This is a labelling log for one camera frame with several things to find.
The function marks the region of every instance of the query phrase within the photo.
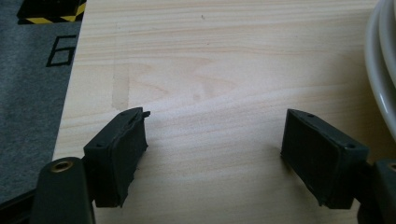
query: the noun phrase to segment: screw hole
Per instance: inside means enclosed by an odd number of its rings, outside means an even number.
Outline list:
[[[348,144],[346,144],[346,147],[347,148],[355,148],[355,145],[348,143]]]
[[[396,163],[390,163],[389,168],[393,171],[396,172]]]
[[[56,163],[55,165],[53,165],[50,168],[50,170],[53,173],[60,173],[60,172],[70,169],[70,167],[72,167],[72,166],[73,166],[72,161],[60,161],[60,162]]]

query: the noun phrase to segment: light wood surface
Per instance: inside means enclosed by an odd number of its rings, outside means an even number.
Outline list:
[[[122,208],[97,223],[357,223],[319,207],[279,157],[287,108],[367,145],[396,145],[370,88],[376,1],[89,0],[54,159],[143,106],[148,151]]]

